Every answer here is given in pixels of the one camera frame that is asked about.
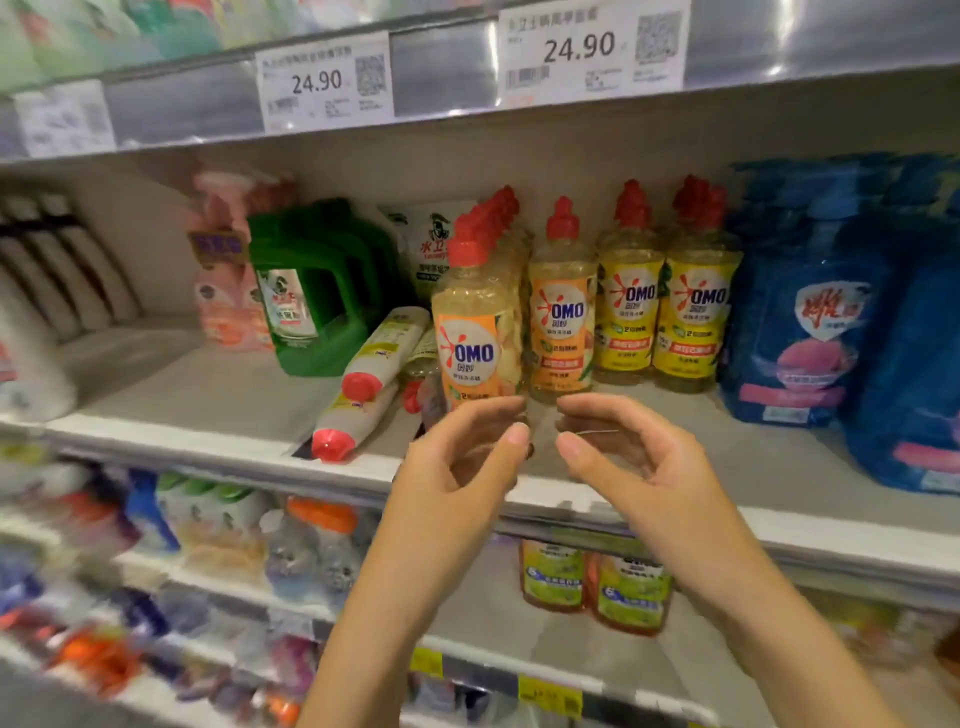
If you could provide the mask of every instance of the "dish soap bottle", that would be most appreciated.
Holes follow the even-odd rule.
[[[530,343],[535,400],[586,392],[593,367],[597,263],[581,242],[580,218],[561,197],[546,223],[547,242],[530,259]]]
[[[637,384],[653,360],[664,254],[650,229],[650,207],[636,189],[638,195],[625,191],[620,230],[599,251],[594,378],[607,384]]]
[[[723,187],[713,187],[693,232],[670,246],[663,264],[654,368],[657,384],[673,392],[705,392],[713,385],[731,280],[743,258],[739,239],[723,231],[726,202]]]
[[[457,218],[446,250],[450,269],[437,281],[431,303],[447,406],[515,394],[520,350],[514,304],[491,274],[490,249],[466,215]]]

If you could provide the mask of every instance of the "price label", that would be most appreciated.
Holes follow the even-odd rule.
[[[545,711],[580,719],[584,714],[584,693],[576,688],[548,683],[535,677],[517,677],[516,696],[525,703],[534,703]]]
[[[267,134],[372,126],[395,119],[386,31],[260,51],[256,84]]]
[[[444,655],[434,649],[417,647],[414,649],[414,656],[410,661],[410,669],[443,680]]]
[[[691,0],[554,0],[500,12],[502,108],[684,87]]]
[[[13,95],[27,154],[36,159],[116,152],[104,85],[96,80]]]

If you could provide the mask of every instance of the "blue bottle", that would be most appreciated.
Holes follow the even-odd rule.
[[[856,364],[874,294],[889,275],[858,224],[855,164],[826,189],[785,245],[755,251],[730,366],[720,385],[738,420],[812,427],[833,419]]]

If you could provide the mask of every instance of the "product label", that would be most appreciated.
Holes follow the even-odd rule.
[[[257,282],[274,334],[294,346],[319,338],[297,271],[289,268],[257,271]]]
[[[533,386],[554,392],[586,389],[593,365],[595,278],[533,279],[530,284]]]
[[[511,316],[510,311],[488,316],[437,316],[438,356],[451,408],[462,401],[515,392],[516,383],[501,374],[501,368],[509,364],[501,362],[501,329]]]
[[[600,557],[597,611],[618,624],[658,629],[663,624],[673,577],[639,559]]]
[[[716,370],[736,266],[694,265],[667,258],[654,351],[654,366],[661,372],[700,379]]]
[[[584,598],[584,552],[523,542],[523,591],[544,604],[578,606]]]
[[[650,366],[660,300],[660,260],[601,260],[597,284],[596,361],[603,369],[635,372]]]

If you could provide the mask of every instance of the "forearm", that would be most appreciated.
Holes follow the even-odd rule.
[[[730,637],[779,728],[905,728],[829,624],[785,578]]]

